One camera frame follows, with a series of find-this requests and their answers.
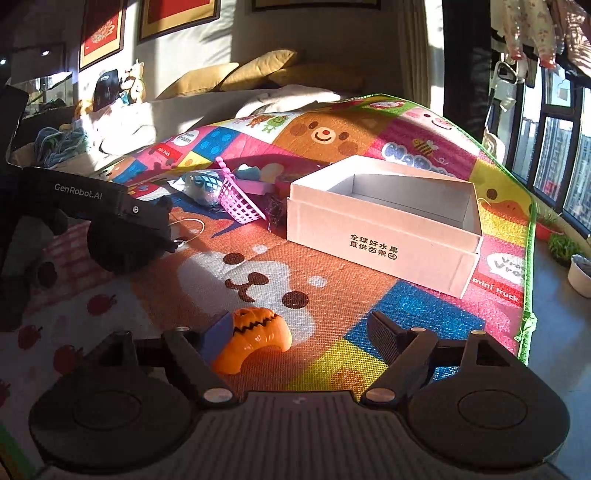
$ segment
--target pink plastic basket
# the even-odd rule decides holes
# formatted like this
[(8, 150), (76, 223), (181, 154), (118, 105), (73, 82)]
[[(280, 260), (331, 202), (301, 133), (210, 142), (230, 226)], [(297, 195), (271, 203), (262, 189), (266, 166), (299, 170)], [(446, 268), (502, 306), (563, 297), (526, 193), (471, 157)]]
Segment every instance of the pink plastic basket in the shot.
[(234, 181), (234, 174), (224, 163), (221, 157), (216, 158), (217, 164), (222, 169), (224, 181), (220, 191), (220, 205), (238, 223), (248, 223), (265, 219), (265, 214), (252, 202)]

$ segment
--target curtain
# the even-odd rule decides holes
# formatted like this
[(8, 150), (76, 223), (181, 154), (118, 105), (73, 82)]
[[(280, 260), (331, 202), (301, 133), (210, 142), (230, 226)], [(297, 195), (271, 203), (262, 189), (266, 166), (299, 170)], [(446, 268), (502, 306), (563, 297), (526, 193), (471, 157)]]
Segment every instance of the curtain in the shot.
[(446, 52), (443, 116), (481, 141), (491, 80), (491, 2), (441, 4)]
[(402, 88), (406, 99), (431, 103), (430, 52), (424, 0), (398, 0)]

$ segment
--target stuffed animal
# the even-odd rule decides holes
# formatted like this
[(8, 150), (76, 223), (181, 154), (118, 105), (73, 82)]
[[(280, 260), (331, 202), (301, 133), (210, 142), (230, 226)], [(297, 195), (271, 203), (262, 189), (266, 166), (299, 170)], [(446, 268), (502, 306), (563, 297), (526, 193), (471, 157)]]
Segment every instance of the stuffed animal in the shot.
[(143, 103), (146, 98), (144, 83), (144, 62), (135, 61), (131, 69), (126, 70), (124, 79), (121, 80), (121, 99), (125, 105)]
[(74, 110), (74, 120), (78, 120), (82, 115), (88, 115), (92, 111), (92, 100), (79, 100)]

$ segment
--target floor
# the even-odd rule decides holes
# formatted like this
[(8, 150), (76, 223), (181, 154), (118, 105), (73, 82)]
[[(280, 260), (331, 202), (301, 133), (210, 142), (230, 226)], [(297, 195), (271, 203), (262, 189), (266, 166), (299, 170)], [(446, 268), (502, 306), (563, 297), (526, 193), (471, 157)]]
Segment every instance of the floor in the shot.
[[(565, 401), (571, 428), (556, 465), (571, 480), (588, 480), (591, 472), (591, 300), (569, 285), (567, 269), (535, 246), (534, 312), (538, 327), (532, 338), (530, 368)], [(0, 466), (0, 480), (8, 480)]]

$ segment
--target yellow cushion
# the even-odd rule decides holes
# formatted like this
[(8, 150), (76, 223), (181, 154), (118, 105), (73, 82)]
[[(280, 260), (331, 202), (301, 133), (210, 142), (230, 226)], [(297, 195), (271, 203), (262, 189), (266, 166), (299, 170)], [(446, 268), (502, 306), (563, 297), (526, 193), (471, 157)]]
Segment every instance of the yellow cushion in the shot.
[(286, 67), (271, 73), (269, 80), (280, 86), (304, 85), (335, 92), (358, 92), (365, 82), (363, 76), (353, 69), (329, 63), (304, 63)]
[(271, 73), (295, 63), (294, 50), (273, 50), (234, 70), (220, 85), (220, 90), (251, 90), (261, 85)]
[(191, 70), (176, 80), (172, 85), (169, 85), (165, 91), (156, 97), (156, 100), (211, 92), (229, 73), (236, 70), (239, 65), (239, 63), (231, 62)]

